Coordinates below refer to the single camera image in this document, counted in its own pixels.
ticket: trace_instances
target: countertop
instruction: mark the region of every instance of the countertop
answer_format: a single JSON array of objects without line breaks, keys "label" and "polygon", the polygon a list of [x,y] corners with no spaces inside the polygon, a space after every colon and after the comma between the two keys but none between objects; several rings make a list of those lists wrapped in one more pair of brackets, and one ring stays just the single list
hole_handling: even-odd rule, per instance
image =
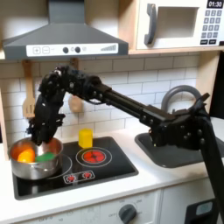
[{"label": "countertop", "polygon": [[[224,121],[216,118],[213,119],[213,127],[215,135],[224,141],[222,131]],[[180,184],[194,179],[202,179],[207,176],[204,163],[176,169],[165,169],[153,164],[135,143],[135,136],[147,132],[147,130],[146,127],[141,129],[122,129],[94,135],[94,137],[113,137],[138,169],[139,174],[137,176],[35,199],[19,201],[14,198],[11,163],[4,162],[0,158],[0,223],[12,223],[38,218],[135,193],[143,193],[160,187]],[[73,140],[75,139],[67,139],[63,142],[71,142]]]}]

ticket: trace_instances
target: yellow cup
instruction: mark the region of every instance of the yellow cup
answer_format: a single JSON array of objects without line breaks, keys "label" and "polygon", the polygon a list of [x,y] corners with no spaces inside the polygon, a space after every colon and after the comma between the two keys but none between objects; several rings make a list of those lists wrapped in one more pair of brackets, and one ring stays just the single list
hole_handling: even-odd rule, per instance
[{"label": "yellow cup", "polygon": [[79,146],[83,149],[93,147],[93,131],[91,129],[79,131]]}]

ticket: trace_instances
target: burner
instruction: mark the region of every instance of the burner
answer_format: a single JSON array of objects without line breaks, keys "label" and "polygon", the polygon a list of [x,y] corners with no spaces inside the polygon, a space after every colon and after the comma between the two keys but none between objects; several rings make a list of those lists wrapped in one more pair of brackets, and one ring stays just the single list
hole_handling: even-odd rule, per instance
[{"label": "burner", "polygon": [[81,165],[88,167],[101,167],[107,165],[112,160],[112,155],[108,150],[91,148],[80,150],[76,155],[76,160]]},{"label": "burner", "polygon": [[61,168],[53,176],[51,176],[50,178],[47,178],[47,179],[56,179],[56,178],[62,177],[71,170],[71,168],[73,166],[72,159],[63,154],[61,156],[62,156]]},{"label": "burner", "polygon": [[106,155],[99,150],[89,150],[82,155],[82,159],[90,164],[99,164],[106,159]]}]

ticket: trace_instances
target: black robotic arm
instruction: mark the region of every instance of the black robotic arm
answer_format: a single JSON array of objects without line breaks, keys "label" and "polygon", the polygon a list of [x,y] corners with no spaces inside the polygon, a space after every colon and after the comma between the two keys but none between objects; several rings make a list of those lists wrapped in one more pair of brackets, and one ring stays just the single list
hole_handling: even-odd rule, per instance
[{"label": "black robotic arm", "polygon": [[93,104],[106,103],[127,112],[150,127],[149,137],[154,146],[177,145],[188,150],[201,150],[213,192],[224,221],[224,168],[213,126],[205,110],[204,94],[189,109],[168,114],[161,109],[145,106],[102,84],[97,76],[88,76],[70,66],[57,67],[40,84],[40,96],[35,107],[35,117],[30,120],[27,132],[31,140],[40,145],[48,143],[65,117],[60,114],[63,98],[68,92]]}]

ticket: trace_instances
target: range hood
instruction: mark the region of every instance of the range hood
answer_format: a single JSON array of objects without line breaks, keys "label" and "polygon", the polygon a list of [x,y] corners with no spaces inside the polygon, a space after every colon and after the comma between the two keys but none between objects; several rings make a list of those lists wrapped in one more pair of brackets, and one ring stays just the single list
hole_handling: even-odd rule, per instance
[{"label": "range hood", "polygon": [[84,0],[48,0],[48,10],[48,25],[3,42],[7,60],[128,54],[128,43],[85,24]]}]

